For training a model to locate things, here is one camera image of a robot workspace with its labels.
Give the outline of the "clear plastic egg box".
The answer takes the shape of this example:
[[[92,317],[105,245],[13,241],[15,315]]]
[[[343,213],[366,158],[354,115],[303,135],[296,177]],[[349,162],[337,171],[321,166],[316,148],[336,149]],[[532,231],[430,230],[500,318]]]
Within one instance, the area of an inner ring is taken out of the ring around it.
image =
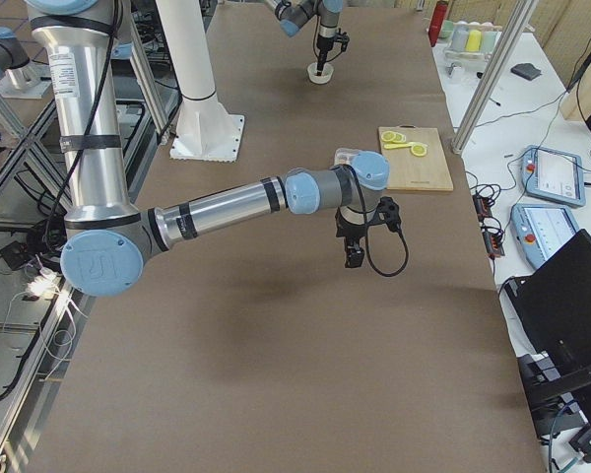
[[[355,156],[357,156],[360,152],[361,152],[360,149],[338,148],[334,154],[333,164],[335,166],[338,166],[338,165],[351,166],[353,164],[353,160],[354,160]]]

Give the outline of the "white bowl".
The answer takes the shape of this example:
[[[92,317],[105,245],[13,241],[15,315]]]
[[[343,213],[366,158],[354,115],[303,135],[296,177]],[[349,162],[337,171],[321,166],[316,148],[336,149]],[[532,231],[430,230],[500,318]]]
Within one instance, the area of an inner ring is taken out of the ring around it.
[[[334,73],[334,66],[331,63],[325,63],[323,68],[319,70],[317,68],[317,63],[313,62],[307,66],[306,71],[311,83],[324,85],[330,82]]]

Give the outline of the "wooden cutting board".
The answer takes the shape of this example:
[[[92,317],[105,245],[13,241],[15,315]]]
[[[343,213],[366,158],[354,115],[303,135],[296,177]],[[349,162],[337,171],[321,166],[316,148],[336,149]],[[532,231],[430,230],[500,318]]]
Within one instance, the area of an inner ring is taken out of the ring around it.
[[[386,150],[380,135],[385,130],[402,133],[407,142],[420,142],[428,146],[424,157],[414,156],[410,148]],[[453,190],[448,164],[436,128],[385,127],[378,128],[381,154],[390,165],[388,188],[403,191]]]

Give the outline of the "lemon slice top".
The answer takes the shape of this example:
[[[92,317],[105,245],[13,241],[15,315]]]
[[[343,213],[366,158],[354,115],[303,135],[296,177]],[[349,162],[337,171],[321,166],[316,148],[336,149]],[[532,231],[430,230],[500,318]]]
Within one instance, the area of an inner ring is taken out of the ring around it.
[[[381,133],[380,139],[384,143],[393,143],[397,140],[397,133],[391,130],[385,130]]]

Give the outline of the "red bottle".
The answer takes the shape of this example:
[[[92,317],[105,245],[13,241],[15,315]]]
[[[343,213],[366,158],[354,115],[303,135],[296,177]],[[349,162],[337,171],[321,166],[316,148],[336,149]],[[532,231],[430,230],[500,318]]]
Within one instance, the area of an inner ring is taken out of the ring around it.
[[[437,43],[442,24],[446,19],[448,10],[448,1],[447,0],[437,0],[434,4],[434,9],[429,21],[428,29],[427,29],[427,36],[429,40],[429,44],[431,47],[434,47]]]

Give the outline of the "lemon slice middle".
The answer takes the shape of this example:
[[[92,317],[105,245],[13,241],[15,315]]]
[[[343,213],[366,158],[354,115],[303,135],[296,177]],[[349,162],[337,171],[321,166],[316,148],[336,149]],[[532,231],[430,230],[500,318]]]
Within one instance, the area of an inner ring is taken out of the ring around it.
[[[402,133],[395,133],[394,139],[393,139],[394,143],[406,143],[407,142],[407,137],[402,134]]]

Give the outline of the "lemon slice by knife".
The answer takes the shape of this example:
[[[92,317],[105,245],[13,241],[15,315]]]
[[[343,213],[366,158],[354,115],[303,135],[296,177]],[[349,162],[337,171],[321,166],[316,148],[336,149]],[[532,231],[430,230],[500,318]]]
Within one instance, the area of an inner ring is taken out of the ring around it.
[[[411,153],[416,157],[424,157],[427,154],[428,146],[424,143],[414,142],[410,146]]]

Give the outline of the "yellow plastic knife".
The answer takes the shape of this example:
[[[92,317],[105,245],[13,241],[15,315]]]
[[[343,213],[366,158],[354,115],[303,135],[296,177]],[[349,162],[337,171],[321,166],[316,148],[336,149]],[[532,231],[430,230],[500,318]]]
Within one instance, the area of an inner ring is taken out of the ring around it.
[[[412,148],[414,146],[413,142],[406,142],[406,143],[385,143],[383,148],[386,150],[395,150],[395,149],[403,149],[403,148]]]

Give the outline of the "yellow cup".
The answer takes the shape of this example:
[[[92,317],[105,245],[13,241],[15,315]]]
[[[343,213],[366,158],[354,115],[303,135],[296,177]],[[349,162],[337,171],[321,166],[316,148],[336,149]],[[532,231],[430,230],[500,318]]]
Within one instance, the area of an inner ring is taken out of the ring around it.
[[[480,30],[471,29],[468,30],[467,42],[465,45],[465,51],[470,53],[477,53],[481,49],[482,43],[482,32]]]

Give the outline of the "teach pendant lower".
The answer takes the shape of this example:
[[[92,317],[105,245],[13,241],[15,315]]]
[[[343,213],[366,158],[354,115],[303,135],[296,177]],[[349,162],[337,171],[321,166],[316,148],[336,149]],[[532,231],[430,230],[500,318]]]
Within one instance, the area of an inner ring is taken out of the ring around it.
[[[534,269],[539,269],[580,230],[564,205],[515,204],[511,221],[525,258]]]

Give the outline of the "teach pendant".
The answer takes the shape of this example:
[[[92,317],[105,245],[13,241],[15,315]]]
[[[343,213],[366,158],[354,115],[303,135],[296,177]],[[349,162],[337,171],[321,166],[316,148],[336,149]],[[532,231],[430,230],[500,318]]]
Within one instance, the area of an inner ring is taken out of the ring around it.
[[[529,195],[571,207],[586,204],[582,160],[578,155],[531,145],[521,158],[522,184]]]
[[[534,269],[539,269],[580,230],[564,205],[515,204],[511,221],[525,258]]]

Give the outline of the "teach pendant upper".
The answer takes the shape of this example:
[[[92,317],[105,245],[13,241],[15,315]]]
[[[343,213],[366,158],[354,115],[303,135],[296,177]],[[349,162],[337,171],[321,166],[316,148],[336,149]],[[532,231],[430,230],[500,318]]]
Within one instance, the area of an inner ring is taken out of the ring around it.
[[[571,207],[586,204],[582,160],[578,155],[531,145],[521,158],[522,184],[529,195]]]

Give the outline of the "aluminium frame post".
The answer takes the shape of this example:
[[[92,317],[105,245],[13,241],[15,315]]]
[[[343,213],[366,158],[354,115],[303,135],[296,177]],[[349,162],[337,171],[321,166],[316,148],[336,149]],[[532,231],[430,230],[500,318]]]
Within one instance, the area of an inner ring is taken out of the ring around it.
[[[521,34],[538,5],[538,0],[519,0],[513,9],[504,29],[501,32],[495,50],[489,60],[483,78],[475,90],[464,113],[458,130],[451,141],[452,152],[461,156],[470,141],[479,118],[481,117],[489,99],[492,97],[498,79],[509,60]]]

